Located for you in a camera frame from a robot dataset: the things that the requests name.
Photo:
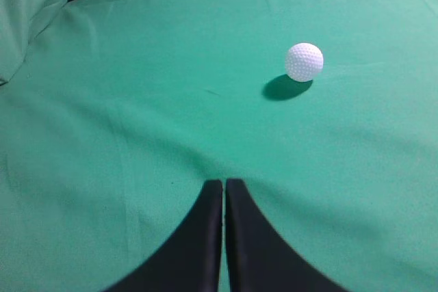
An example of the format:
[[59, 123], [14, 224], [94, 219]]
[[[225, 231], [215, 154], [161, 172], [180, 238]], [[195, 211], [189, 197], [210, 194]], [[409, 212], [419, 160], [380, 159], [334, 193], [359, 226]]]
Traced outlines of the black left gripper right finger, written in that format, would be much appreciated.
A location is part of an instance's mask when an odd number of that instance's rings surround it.
[[225, 189], [225, 244], [232, 291], [345, 291], [299, 255], [261, 212], [246, 183]]

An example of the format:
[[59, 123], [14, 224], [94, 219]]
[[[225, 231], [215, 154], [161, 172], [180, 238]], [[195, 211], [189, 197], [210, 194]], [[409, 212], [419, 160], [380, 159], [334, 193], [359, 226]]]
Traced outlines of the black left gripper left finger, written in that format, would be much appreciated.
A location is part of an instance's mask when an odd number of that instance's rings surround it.
[[167, 240], [109, 291], [217, 291], [222, 256], [223, 187], [203, 183], [192, 208]]

